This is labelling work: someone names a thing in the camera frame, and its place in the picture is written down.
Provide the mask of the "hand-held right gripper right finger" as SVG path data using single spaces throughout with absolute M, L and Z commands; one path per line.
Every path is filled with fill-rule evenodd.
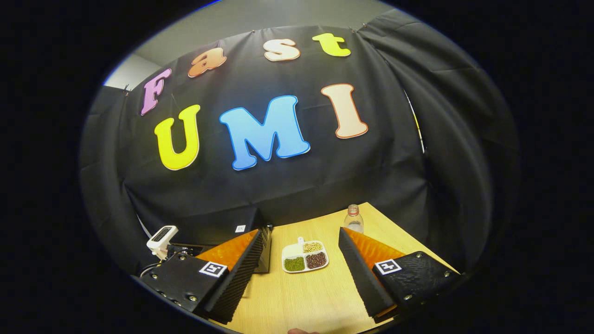
M 340 228 L 339 249 L 375 323 L 419 309 L 462 277 L 422 250 L 404 254 L 346 227 Z

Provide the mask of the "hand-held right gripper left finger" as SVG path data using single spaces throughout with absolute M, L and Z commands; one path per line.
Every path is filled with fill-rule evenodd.
M 196 256 L 176 250 L 142 271 L 139 280 L 176 306 L 227 324 L 270 245 L 270 237 L 271 226 L 265 226 Z

